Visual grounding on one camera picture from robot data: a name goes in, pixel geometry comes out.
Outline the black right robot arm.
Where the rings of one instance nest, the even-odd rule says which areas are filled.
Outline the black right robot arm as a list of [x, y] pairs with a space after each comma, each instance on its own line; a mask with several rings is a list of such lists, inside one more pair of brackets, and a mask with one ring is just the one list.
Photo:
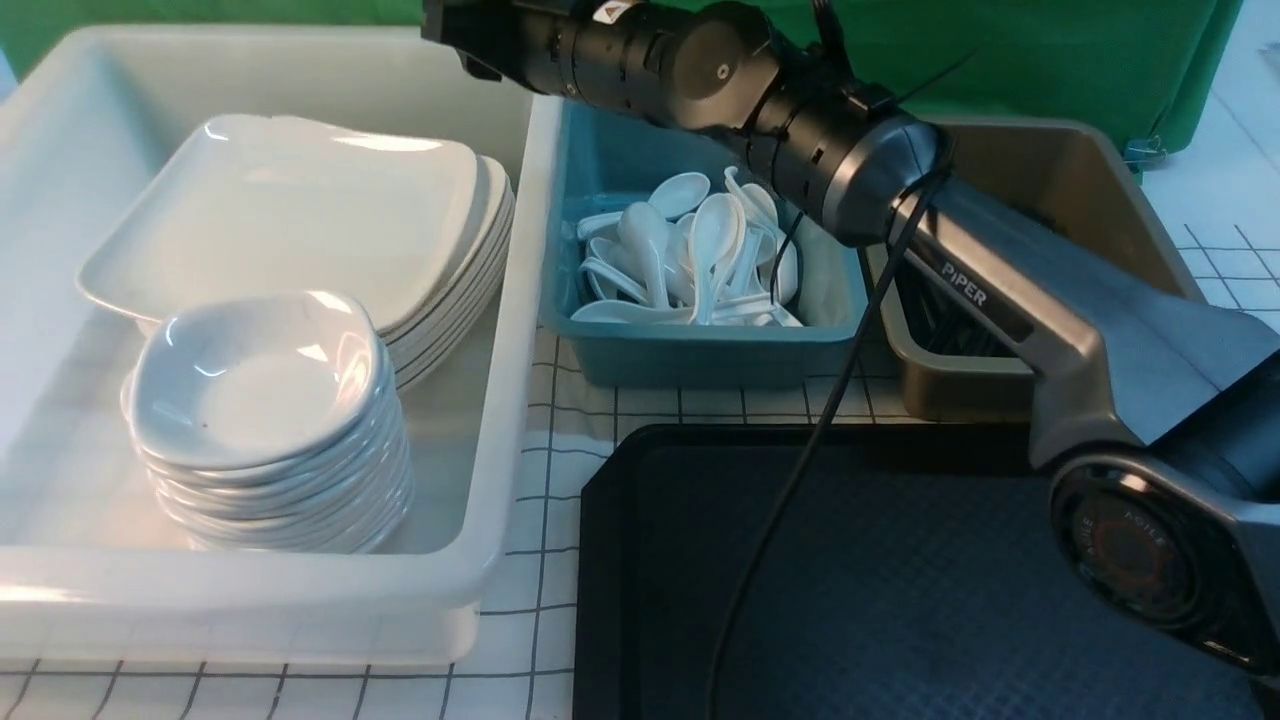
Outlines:
[[883, 242], [1036, 378], [1053, 538], [1126, 616], [1277, 685], [1277, 333], [1165, 293], [951, 170], [938, 126], [758, 6], [426, 1], [425, 40], [509, 79], [714, 140], [840, 243]]

